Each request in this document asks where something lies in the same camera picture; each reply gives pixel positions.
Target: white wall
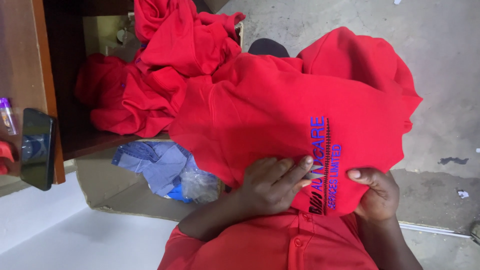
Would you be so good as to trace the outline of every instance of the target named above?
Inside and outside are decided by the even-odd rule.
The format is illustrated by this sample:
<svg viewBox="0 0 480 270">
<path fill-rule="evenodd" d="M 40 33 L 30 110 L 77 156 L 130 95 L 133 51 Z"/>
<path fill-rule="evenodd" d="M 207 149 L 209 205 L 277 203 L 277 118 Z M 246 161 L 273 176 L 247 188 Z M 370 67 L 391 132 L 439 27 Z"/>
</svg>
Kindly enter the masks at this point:
<svg viewBox="0 0 480 270">
<path fill-rule="evenodd" d="M 46 192 L 31 186 L 0 197 L 0 254 L 86 207 L 75 173 Z"/>
<path fill-rule="evenodd" d="M 154 270 L 177 222 L 84 209 L 0 254 L 9 270 Z"/>
<path fill-rule="evenodd" d="M 0 197 L 0 269 L 156 269 L 177 222 L 90 209 L 75 173 Z"/>
</svg>

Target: black embroidered stripe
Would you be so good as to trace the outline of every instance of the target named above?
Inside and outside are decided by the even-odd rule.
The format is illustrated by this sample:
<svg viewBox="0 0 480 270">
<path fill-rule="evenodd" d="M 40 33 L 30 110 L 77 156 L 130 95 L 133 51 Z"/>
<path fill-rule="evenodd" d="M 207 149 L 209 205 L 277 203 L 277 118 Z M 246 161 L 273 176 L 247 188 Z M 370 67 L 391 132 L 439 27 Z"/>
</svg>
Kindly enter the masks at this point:
<svg viewBox="0 0 480 270">
<path fill-rule="evenodd" d="M 326 145 L 325 145 L 325 170 L 324 170 L 324 215 L 327 213 L 328 204 L 328 175 L 330 172 L 330 124 L 327 118 L 327 130 L 326 130 Z"/>
</svg>

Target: bottle cap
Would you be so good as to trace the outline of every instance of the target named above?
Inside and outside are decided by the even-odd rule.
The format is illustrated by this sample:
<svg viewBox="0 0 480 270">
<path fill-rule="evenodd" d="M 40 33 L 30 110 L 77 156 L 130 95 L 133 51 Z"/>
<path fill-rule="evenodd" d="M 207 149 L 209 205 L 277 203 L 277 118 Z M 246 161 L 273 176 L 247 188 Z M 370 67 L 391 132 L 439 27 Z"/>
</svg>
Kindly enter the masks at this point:
<svg viewBox="0 0 480 270">
<path fill-rule="evenodd" d="M 10 108 L 10 102 L 8 102 L 8 98 L 0 98 L 0 108 Z"/>
</svg>

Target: red shirt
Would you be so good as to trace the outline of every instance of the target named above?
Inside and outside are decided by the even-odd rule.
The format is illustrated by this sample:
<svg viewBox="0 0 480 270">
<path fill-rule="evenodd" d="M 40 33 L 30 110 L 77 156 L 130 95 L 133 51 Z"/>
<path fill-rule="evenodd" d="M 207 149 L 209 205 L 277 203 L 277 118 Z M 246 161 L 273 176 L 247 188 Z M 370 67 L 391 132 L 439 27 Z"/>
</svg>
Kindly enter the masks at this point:
<svg viewBox="0 0 480 270">
<path fill-rule="evenodd" d="M 176 227 L 158 270 L 378 269 L 353 214 L 329 217 L 290 209 L 225 229 L 202 242 Z"/>
</svg>

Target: hand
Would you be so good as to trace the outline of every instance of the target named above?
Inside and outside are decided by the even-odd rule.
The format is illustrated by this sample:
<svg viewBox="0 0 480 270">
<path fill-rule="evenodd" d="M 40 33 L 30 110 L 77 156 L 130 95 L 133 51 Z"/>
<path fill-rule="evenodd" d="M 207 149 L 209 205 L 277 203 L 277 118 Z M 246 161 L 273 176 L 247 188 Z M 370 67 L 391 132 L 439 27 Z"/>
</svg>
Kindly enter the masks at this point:
<svg viewBox="0 0 480 270">
<path fill-rule="evenodd" d="M 388 171 L 386 174 L 373 168 L 354 169 L 348 177 L 370 187 L 363 195 L 355 213 L 367 221 L 385 221 L 395 217 L 400 199 L 398 185 Z"/>
<path fill-rule="evenodd" d="M 296 166 L 292 159 L 257 160 L 245 169 L 243 185 L 236 192 L 240 203 L 252 216 L 286 211 L 295 195 L 312 183 L 302 179 L 312 164 L 311 156 L 305 156 Z"/>
</svg>

